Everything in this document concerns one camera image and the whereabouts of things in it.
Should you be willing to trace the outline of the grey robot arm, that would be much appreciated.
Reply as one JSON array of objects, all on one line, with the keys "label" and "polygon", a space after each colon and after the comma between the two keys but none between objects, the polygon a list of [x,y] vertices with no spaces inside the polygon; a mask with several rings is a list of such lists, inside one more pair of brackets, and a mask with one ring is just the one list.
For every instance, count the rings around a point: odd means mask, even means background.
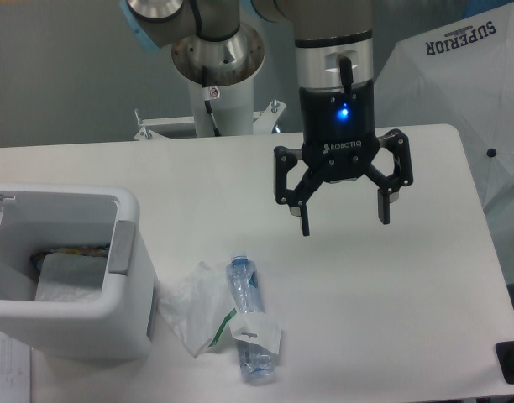
[{"label": "grey robot arm", "polygon": [[[240,17],[238,1],[122,1],[140,45],[170,47],[186,80],[197,135],[249,134],[253,79],[265,45]],[[274,195],[310,233],[307,202],[320,185],[367,177],[377,186],[378,216],[413,182],[408,137],[375,133],[372,4],[369,1],[253,1],[268,22],[294,29],[302,146],[274,150]]]}]

